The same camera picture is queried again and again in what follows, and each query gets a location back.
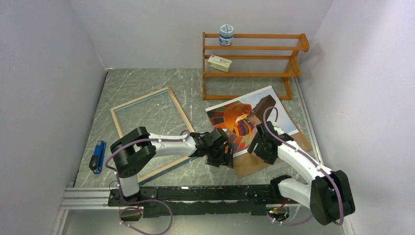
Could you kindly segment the hot air balloon photo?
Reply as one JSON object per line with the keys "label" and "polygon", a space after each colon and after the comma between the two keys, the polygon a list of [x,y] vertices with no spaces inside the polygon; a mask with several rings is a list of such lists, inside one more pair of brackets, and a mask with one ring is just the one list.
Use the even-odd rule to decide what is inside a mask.
{"label": "hot air balloon photo", "polygon": [[263,116],[271,121],[278,133],[289,134],[302,148],[302,135],[288,115],[272,86],[239,96],[206,108],[215,128],[222,128],[233,143],[233,157],[248,153]]}

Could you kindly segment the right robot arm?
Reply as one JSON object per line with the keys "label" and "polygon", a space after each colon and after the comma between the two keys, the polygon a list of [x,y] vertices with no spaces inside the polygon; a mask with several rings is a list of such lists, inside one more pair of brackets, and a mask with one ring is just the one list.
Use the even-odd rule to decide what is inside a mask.
{"label": "right robot arm", "polygon": [[300,183],[289,175],[272,179],[269,197],[273,202],[292,199],[310,209],[321,225],[340,224],[345,216],[355,213],[349,180],[343,171],[333,171],[318,163],[290,135],[277,134],[269,121],[256,129],[248,152],[255,153],[267,164],[281,159],[306,181]]}

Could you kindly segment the brown cardboard backing board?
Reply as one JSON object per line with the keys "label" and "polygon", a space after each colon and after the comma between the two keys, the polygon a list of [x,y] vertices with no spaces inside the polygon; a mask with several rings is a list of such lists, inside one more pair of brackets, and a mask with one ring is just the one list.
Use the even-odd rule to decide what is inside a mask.
{"label": "brown cardboard backing board", "polygon": [[256,134],[248,146],[247,153],[234,158],[233,166],[239,178],[273,165],[278,158],[278,148],[282,147],[284,142],[293,141],[294,146],[299,146],[304,151],[313,149],[302,132],[289,135],[278,131],[277,126],[267,120],[272,109],[278,113],[276,107],[257,105],[248,116],[256,125]]}

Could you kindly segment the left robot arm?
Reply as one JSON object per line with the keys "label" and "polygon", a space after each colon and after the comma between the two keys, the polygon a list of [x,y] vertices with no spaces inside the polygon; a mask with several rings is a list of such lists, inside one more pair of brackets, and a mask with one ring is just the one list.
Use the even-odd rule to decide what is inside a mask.
{"label": "left robot arm", "polygon": [[128,206],[139,201],[138,174],[154,157],[205,157],[207,165],[233,168],[233,144],[221,128],[203,133],[184,130],[178,136],[163,136],[138,127],[114,142],[110,151],[120,198]]}

